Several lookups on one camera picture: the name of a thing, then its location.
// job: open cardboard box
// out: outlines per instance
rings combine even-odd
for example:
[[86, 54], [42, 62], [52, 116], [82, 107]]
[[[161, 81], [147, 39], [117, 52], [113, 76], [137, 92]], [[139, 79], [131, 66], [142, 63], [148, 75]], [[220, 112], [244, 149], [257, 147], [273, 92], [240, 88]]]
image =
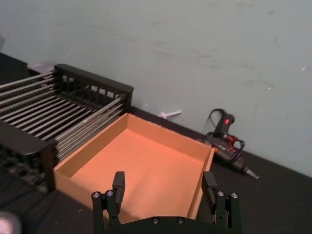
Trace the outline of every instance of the open cardboard box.
[[195, 218], [213, 154], [208, 145], [124, 114], [55, 168], [56, 186], [92, 209], [91, 193], [111, 189], [115, 172], [124, 171], [121, 223]]

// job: black table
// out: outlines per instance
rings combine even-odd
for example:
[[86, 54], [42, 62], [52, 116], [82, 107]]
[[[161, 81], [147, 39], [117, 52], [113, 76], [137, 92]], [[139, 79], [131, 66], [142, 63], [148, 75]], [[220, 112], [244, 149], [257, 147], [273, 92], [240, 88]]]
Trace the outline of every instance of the black table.
[[[0, 83], [24, 78], [26, 64], [0, 53]], [[132, 108], [144, 119], [192, 138], [201, 134]], [[312, 178], [243, 153], [250, 168], [260, 175], [255, 180], [215, 163], [211, 170], [226, 193], [238, 193], [245, 234], [307, 234], [312, 232]], [[48, 195], [0, 169], [0, 209], [18, 214], [25, 233], [91, 234], [92, 212], [59, 191]], [[197, 219], [211, 222], [208, 205], [202, 201]]]

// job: dish rack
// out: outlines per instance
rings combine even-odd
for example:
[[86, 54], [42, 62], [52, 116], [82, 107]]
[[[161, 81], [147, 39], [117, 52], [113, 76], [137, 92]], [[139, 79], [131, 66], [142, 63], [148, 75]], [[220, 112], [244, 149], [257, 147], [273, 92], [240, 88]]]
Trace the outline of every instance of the dish rack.
[[53, 168], [127, 112], [133, 87], [58, 64], [0, 85], [0, 162], [47, 191]]

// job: white object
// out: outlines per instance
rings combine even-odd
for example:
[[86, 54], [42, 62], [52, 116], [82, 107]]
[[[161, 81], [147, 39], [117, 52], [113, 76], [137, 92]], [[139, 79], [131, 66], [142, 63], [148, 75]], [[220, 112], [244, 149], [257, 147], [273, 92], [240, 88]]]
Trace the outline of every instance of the white object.
[[160, 112], [160, 113], [158, 114], [158, 117], [161, 117], [161, 118], [167, 119], [167, 118], [168, 118], [168, 117], [170, 117], [170, 116], [180, 115], [181, 113], [182, 113], [182, 111], [181, 111], [181, 110], [174, 111], [174, 112], [170, 112], [170, 113]]

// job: bolt head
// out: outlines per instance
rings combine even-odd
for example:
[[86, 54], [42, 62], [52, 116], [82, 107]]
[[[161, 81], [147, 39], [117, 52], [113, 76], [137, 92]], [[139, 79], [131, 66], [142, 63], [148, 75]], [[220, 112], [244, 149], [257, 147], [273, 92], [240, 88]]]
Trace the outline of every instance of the bolt head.
[[238, 195], [237, 195], [237, 193], [231, 193], [231, 197], [238, 198]]
[[107, 193], [106, 193], [106, 195], [108, 195], [108, 196], [112, 196], [114, 193], [113, 193], [113, 191], [112, 190], [109, 190]]
[[158, 218], [153, 218], [153, 223], [157, 224], [159, 222]]
[[220, 190], [219, 192], [217, 192], [217, 194], [218, 194], [219, 196], [224, 196], [224, 192], [222, 192], [221, 190]]
[[100, 196], [100, 193], [99, 192], [95, 192], [94, 194], [93, 194], [93, 197], [95, 197], [95, 198], [98, 198]]
[[177, 219], [177, 222], [178, 222], [179, 224], [182, 224], [182, 223], [184, 223], [184, 219], [183, 219], [183, 218], [178, 218], [178, 219]]

